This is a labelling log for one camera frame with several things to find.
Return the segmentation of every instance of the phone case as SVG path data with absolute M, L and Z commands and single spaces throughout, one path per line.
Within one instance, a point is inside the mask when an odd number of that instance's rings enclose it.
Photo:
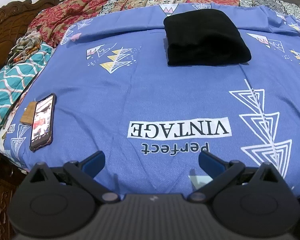
M 51 93 L 50 95 L 48 95 L 47 97 L 43 98 L 42 100 L 38 101 L 35 105 L 35 109 L 37 108 L 37 104 L 40 103 L 41 101 L 47 99 L 48 97 L 50 97 L 51 95 L 53 95 L 53 99 L 52 99 L 52 106 L 51 106 L 51 116 L 50 116 L 50 136 L 48 138 L 48 140 L 46 142 L 43 142 L 42 144 L 38 145 L 37 147 L 31 147 L 31 136 L 30 136 L 30 150 L 32 152 L 35 152 L 36 150 L 39 150 L 40 148 L 46 146 L 46 145 L 50 145 L 52 143 L 52 140 L 53 140 L 53 117 L 54 117 L 54 106 L 56 104 L 56 101 L 57 101 L 57 96 L 55 93 Z

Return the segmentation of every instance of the ribbed black surface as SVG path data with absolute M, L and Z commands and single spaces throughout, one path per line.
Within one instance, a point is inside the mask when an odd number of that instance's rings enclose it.
M 15 239 L 32 239 L 17 236 Z M 181 195 L 127 195 L 103 205 L 85 228 L 60 240 L 257 240 L 225 229 L 201 204 Z M 292 236 L 269 240 L 295 240 Z

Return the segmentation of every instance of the wooden block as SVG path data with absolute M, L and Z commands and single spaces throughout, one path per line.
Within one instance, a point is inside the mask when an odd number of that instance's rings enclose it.
M 20 122 L 27 125 L 32 125 L 33 123 L 33 117 L 34 117 L 34 111 L 35 111 L 35 105 L 37 102 L 30 102 L 27 106 L 27 109 L 24 111 Z

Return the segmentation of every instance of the smartphone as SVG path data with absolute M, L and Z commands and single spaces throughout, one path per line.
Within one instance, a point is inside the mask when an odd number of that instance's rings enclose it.
M 33 152 L 52 143 L 53 114 L 56 100 L 56 95 L 52 93 L 35 105 L 30 141 L 30 150 Z

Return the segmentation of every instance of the screw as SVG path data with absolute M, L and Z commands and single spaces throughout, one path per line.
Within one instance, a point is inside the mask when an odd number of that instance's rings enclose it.
M 118 195 L 113 192 L 107 192 L 102 195 L 102 199 L 107 202 L 112 202 L 118 199 Z
M 206 195 L 201 192 L 194 192 L 190 195 L 190 199 L 194 202 L 201 202 L 206 199 Z

